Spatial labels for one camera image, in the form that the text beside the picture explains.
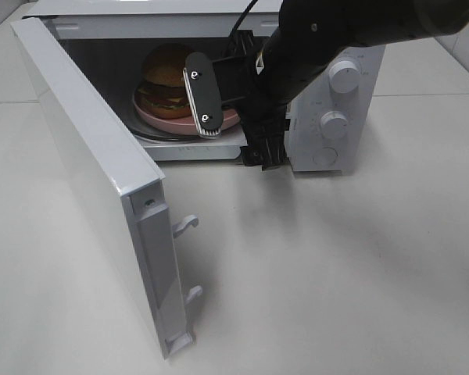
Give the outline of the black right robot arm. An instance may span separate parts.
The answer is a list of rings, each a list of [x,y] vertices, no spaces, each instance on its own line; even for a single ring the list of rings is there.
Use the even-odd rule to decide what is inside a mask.
[[[374,87],[361,70],[379,61],[346,50],[383,52],[468,24],[469,1],[284,1],[269,38],[257,41],[234,26],[220,59],[187,57],[183,77],[197,134],[218,138],[223,110],[232,108],[246,139],[245,165],[349,171]]]

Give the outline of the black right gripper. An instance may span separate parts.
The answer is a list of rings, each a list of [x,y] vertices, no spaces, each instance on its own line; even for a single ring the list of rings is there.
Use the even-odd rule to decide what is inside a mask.
[[[270,170],[286,162],[286,105],[297,95],[297,45],[292,39],[233,37],[223,58],[213,64],[201,52],[189,54],[183,78],[201,138],[220,136],[222,99],[240,116],[247,142],[241,147],[245,166]]]

